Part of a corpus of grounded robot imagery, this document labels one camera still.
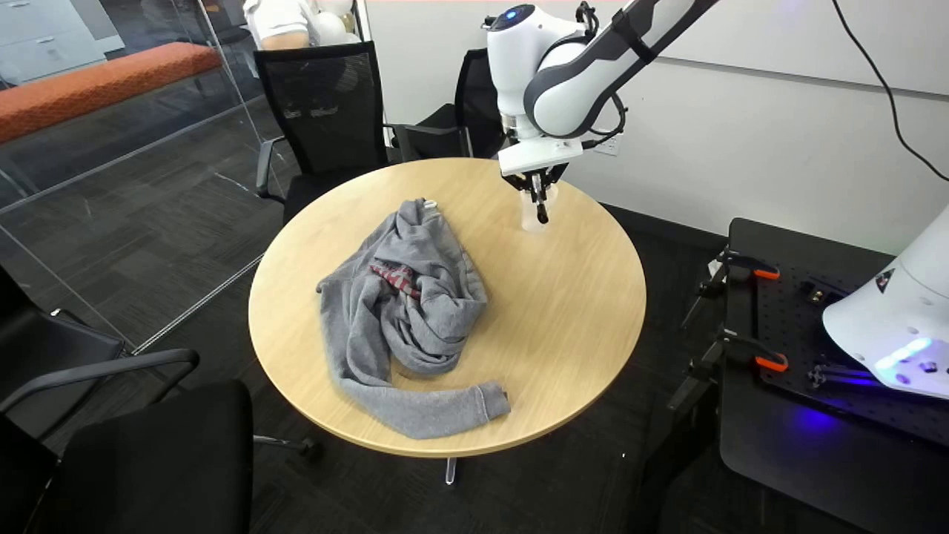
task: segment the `round wooden table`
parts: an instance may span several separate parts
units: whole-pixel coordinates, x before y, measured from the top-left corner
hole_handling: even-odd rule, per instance
[[[487,282],[489,306],[459,365],[398,389],[462,389],[498,380],[511,416],[487,426],[410,438],[349,404],[330,380],[318,282],[407,198],[440,202]],[[560,183],[553,222],[521,230],[518,195],[492,159],[421,159],[346,180],[300,211],[265,251],[249,331],[265,374],[314,425],[398,456],[475,456],[532,441],[576,417],[624,371],[644,327],[640,259],[618,220]]]

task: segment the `gray cloth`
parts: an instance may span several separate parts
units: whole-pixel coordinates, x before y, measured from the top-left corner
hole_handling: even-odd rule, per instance
[[[437,438],[511,413],[498,382],[400,391],[389,380],[391,358],[415,377],[450,371],[487,308],[487,288],[434,202],[386,217],[318,293],[336,386],[391,431]]]

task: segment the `black chair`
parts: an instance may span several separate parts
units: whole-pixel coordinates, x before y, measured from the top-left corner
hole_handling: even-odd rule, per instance
[[[240,534],[252,493],[249,395],[240,382],[183,391],[81,426],[62,456],[0,416],[0,472],[0,532]]]
[[[31,380],[51,371],[109,362],[130,349],[109,334],[84,327],[68,312],[41,312],[20,284],[0,266],[0,407]],[[91,382],[53,391],[41,416],[31,407],[34,422],[45,422],[31,434],[53,434],[75,407],[90,395]]]
[[[395,143],[403,159],[424,156],[496,156],[504,143],[498,88],[487,49],[470,49],[455,85],[455,104],[441,104],[418,125],[398,125]]]
[[[303,49],[257,49],[266,104],[293,147],[300,174],[286,192],[271,180],[271,138],[257,159],[257,192],[286,202],[286,220],[326,189],[389,162],[382,82],[373,42]]]

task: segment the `white cabinet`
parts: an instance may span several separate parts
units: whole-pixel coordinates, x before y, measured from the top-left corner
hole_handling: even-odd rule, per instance
[[[26,82],[100,58],[71,0],[0,0],[0,78]]]

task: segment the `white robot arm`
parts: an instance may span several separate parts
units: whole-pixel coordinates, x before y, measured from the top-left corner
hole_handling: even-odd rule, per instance
[[[548,220],[547,189],[564,165],[624,127],[625,109],[618,104],[621,127],[599,138],[587,137],[606,101],[618,101],[618,88],[708,5],[714,0],[631,0],[603,33],[590,20],[560,20],[532,4],[492,20],[487,52],[511,137],[511,146],[498,152],[498,165],[513,187],[532,195],[541,222]]]

